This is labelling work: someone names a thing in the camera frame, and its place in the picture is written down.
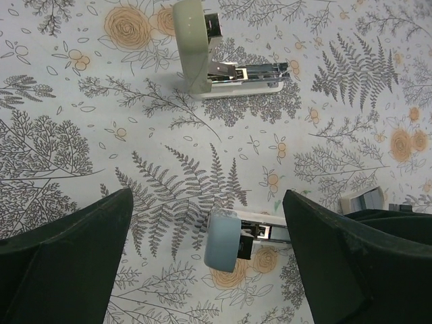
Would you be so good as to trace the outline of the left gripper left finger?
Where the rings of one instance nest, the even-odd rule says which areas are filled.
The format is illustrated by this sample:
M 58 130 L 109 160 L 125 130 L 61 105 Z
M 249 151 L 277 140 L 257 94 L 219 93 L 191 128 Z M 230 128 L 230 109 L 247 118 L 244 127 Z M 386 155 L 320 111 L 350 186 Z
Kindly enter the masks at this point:
M 133 211 L 124 188 L 1 241 L 2 323 L 102 323 Z

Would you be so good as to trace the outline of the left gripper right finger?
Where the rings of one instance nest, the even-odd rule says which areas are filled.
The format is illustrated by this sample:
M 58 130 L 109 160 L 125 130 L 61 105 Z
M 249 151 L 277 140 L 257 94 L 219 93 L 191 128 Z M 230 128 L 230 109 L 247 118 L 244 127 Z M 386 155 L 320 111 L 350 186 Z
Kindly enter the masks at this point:
M 315 323 L 430 323 L 431 216 L 339 215 L 288 190 L 283 211 Z

